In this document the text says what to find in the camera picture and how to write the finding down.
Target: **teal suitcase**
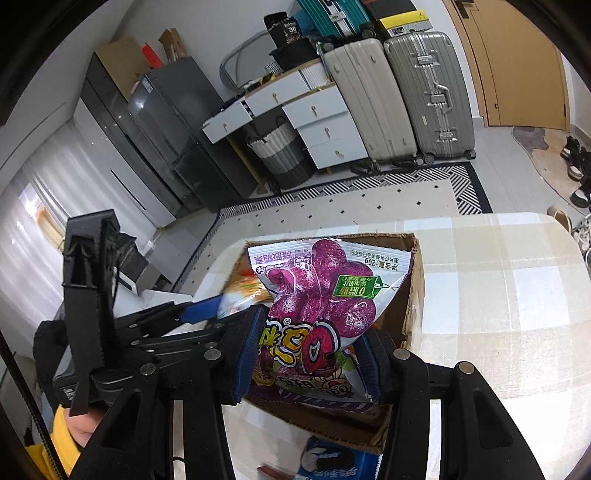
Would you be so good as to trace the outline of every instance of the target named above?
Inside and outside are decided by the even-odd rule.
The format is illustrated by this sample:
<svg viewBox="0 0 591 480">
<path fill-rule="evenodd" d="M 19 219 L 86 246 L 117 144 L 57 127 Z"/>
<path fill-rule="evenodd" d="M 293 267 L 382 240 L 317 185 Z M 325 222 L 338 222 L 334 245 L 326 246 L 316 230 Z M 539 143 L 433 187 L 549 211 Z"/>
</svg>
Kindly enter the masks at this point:
<svg viewBox="0 0 591 480">
<path fill-rule="evenodd" d="M 371 23 L 359 0 L 298 0 L 323 37 L 346 38 L 360 33 L 360 25 Z"/>
</svg>

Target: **checkered tablecloth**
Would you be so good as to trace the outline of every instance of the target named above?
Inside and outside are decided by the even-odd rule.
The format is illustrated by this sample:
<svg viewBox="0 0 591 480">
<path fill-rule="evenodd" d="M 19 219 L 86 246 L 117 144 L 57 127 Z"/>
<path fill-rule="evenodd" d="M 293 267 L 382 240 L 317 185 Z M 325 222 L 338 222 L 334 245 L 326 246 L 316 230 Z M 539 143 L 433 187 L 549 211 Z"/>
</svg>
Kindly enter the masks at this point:
<svg viewBox="0 0 591 480">
<path fill-rule="evenodd" d="M 591 443 L 591 282 L 579 249 L 537 213 L 401 220 L 256 240 L 413 232 L 423 253 L 424 361 L 476 365 L 520 428 L 547 480 L 562 480 Z M 195 300 L 221 292 L 245 240 L 225 250 Z M 262 463 L 295 472 L 308 434 L 243 402 L 225 408 L 237 478 Z M 428 478 L 439 477 L 439 406 L 431 409 Z"/>
</svg>

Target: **blue snack package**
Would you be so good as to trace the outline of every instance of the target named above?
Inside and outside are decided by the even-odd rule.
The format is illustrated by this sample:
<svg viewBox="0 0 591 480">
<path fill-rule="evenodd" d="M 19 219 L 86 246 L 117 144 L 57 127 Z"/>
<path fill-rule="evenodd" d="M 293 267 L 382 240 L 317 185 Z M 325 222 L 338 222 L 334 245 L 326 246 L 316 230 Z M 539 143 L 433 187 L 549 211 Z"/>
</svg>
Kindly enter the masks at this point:
<svg viewBox="0 0 591 480">
<path fill-rule="evenodd" d="M 374 480 L 379 456 L 310 437 L 294 480 Z"/>
</svg>

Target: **silver suitcase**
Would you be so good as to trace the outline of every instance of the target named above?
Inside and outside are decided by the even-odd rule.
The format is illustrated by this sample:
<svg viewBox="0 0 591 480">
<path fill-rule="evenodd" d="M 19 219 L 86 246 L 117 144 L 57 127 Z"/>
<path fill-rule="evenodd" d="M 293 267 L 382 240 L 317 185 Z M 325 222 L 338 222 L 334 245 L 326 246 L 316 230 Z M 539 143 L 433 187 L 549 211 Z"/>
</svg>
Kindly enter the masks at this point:
<svg viewBox="0 0 591 480">
<path fill-rule="evenodd" d="M 373 160 L 415 156 L 417 144 L 382 44 L 369 38 L 324 54 L 324 61 Z"/>
<path fill-rule="evenodd" d="M 416 32 L 392 38 L 384 48 L 425 163 L 435 157 L 475 158 L 468 92 L 449 37 Z"/>
</svg>

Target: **wooden door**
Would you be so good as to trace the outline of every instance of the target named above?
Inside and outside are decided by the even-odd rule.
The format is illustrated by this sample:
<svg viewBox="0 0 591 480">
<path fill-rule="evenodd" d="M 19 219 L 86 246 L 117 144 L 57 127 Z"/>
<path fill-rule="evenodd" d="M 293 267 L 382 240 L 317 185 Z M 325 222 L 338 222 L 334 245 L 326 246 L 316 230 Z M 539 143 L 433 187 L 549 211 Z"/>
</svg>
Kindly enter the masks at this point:
<svg viewBox="0 0 591 480">
<path fill-rule="evenodd" d="M 568 130 L 562 58 L 550 40 L 505 0 L 454 0 L 454 13 L 478 66 L 472 76 L 488 125 Z"/>
</svg>

